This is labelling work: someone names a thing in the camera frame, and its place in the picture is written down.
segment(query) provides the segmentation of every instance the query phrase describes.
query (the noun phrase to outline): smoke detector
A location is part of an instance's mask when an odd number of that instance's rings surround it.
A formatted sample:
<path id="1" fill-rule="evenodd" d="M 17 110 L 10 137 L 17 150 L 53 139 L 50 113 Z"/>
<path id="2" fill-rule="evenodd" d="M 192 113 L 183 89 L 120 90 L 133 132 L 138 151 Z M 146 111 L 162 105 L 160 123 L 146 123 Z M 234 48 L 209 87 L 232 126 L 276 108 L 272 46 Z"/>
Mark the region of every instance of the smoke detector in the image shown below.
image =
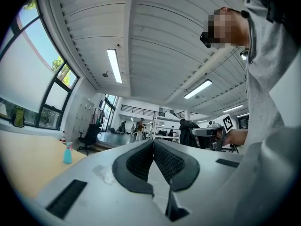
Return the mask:
<path id="1" fill-rule="evenodd" d="M 103 77 L 108 78 L 108 77 L 109 77 L 109 76 L 108 76 L 108 72 L 109 72 L 109 71 L 107 71 L 107 73 L 103 73 Z"/>

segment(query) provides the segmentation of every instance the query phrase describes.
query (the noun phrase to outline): ear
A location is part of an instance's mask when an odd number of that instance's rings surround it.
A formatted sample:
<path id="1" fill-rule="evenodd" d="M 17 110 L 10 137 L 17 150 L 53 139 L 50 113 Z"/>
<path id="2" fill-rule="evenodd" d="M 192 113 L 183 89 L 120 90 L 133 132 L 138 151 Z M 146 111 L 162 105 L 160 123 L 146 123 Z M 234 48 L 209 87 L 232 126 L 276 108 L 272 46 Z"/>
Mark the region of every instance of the ear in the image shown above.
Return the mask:
<path id="1" fill-rule="evenodd" d="M 222 7 L 221 10 L 224 12 L 230 12 L 230 8 L 228 7 Z"/>

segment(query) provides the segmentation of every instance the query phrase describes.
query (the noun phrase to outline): white pants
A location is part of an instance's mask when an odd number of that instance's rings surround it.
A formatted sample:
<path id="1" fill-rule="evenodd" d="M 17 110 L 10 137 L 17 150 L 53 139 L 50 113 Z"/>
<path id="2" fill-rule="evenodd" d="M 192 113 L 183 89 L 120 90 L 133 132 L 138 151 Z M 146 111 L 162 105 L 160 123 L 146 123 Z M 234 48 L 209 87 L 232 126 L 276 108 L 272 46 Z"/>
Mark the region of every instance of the white pants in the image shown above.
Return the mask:
<path id="1" fill-rule="evenodd" d="M 141 130 L 137 131 L 136 141 L 142 141 L 142 131 Z"/>

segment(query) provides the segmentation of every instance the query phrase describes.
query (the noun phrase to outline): railing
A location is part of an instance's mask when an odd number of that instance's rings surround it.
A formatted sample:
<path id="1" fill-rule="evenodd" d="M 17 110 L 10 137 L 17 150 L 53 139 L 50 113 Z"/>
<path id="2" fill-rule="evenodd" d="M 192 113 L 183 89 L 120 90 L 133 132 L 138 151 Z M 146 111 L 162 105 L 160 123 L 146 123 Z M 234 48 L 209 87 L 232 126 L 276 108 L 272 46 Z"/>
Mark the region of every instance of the railing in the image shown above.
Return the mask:
<path id="1" fill-rule="evenodd" d="M 152 117 L 155 117 L 156 115 L 165 116 L 165 113 L 163 113 L 163 112 L 145 110 L 142 108 L 132 107 L 132 106 L 128 106 L 128 105 L 121 105 L 121 111 L 131 112 L 131 113 L 136 113 L 136 114 L 141 114 L 141 115 L 148 115 L 148 116 L 152 116 Z"/>
<path id="2" fill-rule="evenodd" d="M 195 114 L 198 114 L 198 113 L 195 113 L 195 112 L 191 112 L 190 115 L 195 115 Z M 176 117 L 178 117 L 179 119 L 183 119 L 185 118 L 185 111 L 181 111 L 177 114 L 175 114 Z"/>

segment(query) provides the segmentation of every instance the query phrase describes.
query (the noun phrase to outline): tree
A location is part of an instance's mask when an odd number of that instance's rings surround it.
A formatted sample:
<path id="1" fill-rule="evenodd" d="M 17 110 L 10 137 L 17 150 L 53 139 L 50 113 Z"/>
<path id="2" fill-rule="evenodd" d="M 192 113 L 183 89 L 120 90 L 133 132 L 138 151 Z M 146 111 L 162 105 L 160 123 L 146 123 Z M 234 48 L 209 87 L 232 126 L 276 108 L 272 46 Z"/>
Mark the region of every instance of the tree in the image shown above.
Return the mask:
<path id="1" fill-rule="evenodd" d="M 51 66 L 52 71 L 56 72 L 62 64 L 63 64 L 63 60 L 59 56 L 58 59 L 55 59 L 54 61 L 52 61 L 52 66 Z M 58 79 L 60 81 L 62 81 L 66 86 L 69 85 L 69 82 L 70 82 L 70 69 L 67 65 L 64 65 L 64 67 L 59 72 Z"/>
<path id="2" fill-rule="evenodd" d="M 28 0 L 24 6 L 23 6 L 23 9 L 24 10 L 31 10 L 33 8 L 36 7 L 36 0 Z"/>

